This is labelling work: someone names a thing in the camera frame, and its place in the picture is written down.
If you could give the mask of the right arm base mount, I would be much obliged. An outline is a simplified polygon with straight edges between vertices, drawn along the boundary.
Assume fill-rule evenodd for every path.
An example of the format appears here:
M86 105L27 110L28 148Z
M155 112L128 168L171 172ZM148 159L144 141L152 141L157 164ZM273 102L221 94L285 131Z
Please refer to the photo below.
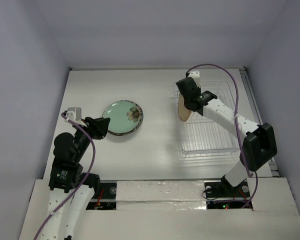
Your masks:
M251 193L246 179L237 186L232 186L224 177L205 181L201 196L206 201L208 210L253 208L249 203Z

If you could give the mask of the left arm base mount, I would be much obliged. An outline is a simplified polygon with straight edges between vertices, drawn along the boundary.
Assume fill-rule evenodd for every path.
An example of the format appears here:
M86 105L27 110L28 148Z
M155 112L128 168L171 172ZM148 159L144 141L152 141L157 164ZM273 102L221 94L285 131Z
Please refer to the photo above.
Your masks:
M116 210L117 201L117 182L116 181L102 181L100 190L94 194L89 201L86 210Z

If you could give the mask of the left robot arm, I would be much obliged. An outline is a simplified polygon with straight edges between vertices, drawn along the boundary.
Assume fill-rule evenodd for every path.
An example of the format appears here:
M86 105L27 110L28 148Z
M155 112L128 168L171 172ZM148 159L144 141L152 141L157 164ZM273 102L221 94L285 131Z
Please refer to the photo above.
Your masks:
M67 110L61 117L75 129L63 132L54 140L46 219L37 230L35 240L74 240L90 200L100 194L99 175L83 171L80 161L89 146L96 157L95 140L105 138L110 118L81 119Z

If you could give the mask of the beige floral plate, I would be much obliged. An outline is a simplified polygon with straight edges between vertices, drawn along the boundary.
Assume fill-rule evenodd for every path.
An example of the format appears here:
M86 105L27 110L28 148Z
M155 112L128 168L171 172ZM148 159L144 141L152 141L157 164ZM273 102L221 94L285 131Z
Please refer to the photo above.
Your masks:
M178 116L182 122L186 122L192 115L192 111L185 107L184 97L179 94L178 96Z

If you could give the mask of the white foam block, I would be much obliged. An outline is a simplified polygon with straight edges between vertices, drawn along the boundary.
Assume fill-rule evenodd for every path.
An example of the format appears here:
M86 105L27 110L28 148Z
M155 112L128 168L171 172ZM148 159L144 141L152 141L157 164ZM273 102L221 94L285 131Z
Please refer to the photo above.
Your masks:
M206 210L202 197L205 183L192 180L118 181L116 209L119 211Z

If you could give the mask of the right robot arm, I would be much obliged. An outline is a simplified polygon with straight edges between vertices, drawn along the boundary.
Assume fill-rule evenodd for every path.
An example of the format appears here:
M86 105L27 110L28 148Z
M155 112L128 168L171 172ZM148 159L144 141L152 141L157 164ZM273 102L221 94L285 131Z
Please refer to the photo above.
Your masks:
M176 86L187 110L214 121L237 138L239 161L220 183L221 192L232 196L250 173L258 171L278 153L274 128L269 123L258 124L243 117L210 91L201 92L192 77L177 81Z

